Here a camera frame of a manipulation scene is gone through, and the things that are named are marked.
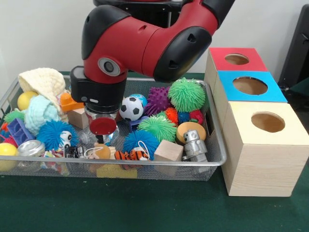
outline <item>purple spiky ball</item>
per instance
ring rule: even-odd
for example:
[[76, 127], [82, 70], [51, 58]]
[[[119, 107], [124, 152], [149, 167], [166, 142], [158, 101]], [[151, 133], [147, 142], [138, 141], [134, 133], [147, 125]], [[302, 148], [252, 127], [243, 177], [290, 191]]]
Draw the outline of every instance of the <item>purple spiky ball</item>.
[[172, 107], [170, 100], [168, 99], [170, 87], [151, 87], [148, 104], [144, 109], [144, 113], [147, 116], [155, 115], [161, 111], [166, 110], [169, 107]]

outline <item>yellow ball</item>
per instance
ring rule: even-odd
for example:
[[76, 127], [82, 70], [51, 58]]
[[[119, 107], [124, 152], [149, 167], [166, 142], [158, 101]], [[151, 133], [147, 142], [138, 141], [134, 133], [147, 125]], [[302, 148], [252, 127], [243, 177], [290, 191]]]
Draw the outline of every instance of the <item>yellow ball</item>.
[[38, 94], [33, 91], [27, 91], [22, 93], [17, 99], [17, 105], [20, 110], [27, 110], [30, 104], [32, 97], [37, 96]]
[[[16, 156], [17, 148], [8, 143], [0, 144], [0, 156]], [[16, 166], [15, 160], [0, 160], [0, 172], [6, 172]]]

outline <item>stacked wooden boxes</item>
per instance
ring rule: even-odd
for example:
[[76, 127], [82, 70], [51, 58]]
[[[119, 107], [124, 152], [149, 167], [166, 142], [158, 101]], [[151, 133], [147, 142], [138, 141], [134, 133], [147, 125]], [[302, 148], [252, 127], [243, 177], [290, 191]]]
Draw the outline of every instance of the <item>stacked wooden boxes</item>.
[[309, 156], [309, 136], [253, 48], [210, 48], [212, 90], [228, 157], [230, 196], [290, 196]]

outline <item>silver robot toy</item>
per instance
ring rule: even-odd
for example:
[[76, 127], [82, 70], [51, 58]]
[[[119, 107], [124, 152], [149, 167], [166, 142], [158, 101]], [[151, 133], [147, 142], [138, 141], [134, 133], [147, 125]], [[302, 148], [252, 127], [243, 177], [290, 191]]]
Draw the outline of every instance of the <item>silver robot toy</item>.
[[207, 148], [204, 141], [200, 140], [197, 130], [188, 130], [183, 134], [183, 137], [186, 142], [184, 145], [186, 156], [183, 157], [183, 160], [207, 162]]

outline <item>white wall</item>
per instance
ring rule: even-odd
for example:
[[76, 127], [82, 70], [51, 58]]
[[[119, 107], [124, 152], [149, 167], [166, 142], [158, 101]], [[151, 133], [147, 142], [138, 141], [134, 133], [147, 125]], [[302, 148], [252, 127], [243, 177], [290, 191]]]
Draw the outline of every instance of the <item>white wall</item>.
[[[308, 0], [236, 0], [212, 46], [255, 47], [279, 78]], [[92, 0], [0, 0], [0, 96], [23, 71], [81, 65], [81, 33]], [[190, 72], [205, 71], [206, 54]]]

